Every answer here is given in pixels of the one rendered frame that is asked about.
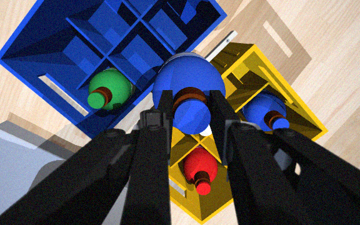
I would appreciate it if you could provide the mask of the white bottle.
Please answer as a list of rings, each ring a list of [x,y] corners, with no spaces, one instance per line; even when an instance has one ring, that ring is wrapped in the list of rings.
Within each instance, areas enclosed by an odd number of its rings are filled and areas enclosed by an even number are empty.
[[[209,136],[211,134],[212,134],[212,132],[211,132],[210,126],[208,126],[203,132],[200,133],[200,135],[202,135],[202,136]]]

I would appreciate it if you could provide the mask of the yellow divided crate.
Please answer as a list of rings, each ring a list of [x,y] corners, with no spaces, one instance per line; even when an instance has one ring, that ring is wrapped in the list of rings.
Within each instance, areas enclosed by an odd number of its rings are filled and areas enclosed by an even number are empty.
[[[289,128],[313,141],[328,132],[255,44],[230,42],[210,63],[221,74],[226,87],[226,99],[241,121],[246,119],[239,110],[265,88],[285,103]],[[216,158],[218,166],[217,175],[211,182],[211,190],[206,195],[200,195],[183,172],[183,158],[199,144]],[[184,196],[169,185],[172,193],[190,203],[223,210],[233,202],[230,183],[226,182],[227,167],[221,164],[213,134],[191,135],[172,127],[169,179],[184,190]]]

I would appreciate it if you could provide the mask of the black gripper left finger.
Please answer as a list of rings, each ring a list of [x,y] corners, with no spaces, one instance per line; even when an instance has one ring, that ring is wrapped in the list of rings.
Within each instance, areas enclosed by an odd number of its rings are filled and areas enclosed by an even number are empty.
[[[128,181],[120,225],[172,225],[172,133],[173,90],[162,90],[131,133],[100,132],[5,210],[0,225],[102,225]]]

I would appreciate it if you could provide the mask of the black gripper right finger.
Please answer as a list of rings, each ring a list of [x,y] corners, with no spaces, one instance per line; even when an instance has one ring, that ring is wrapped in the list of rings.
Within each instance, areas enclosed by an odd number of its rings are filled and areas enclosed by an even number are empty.
[[[360,225],[360,169],[291,128],[241,121],[220,90],[209,104],[238,225]]]

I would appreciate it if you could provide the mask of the green bottle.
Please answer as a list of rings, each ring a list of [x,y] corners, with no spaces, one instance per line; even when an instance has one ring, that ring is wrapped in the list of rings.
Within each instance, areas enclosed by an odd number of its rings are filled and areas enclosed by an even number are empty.
[[[94,109],[121,108],[137,87],[115,66],[97,73],[88,87],[88,104]]]

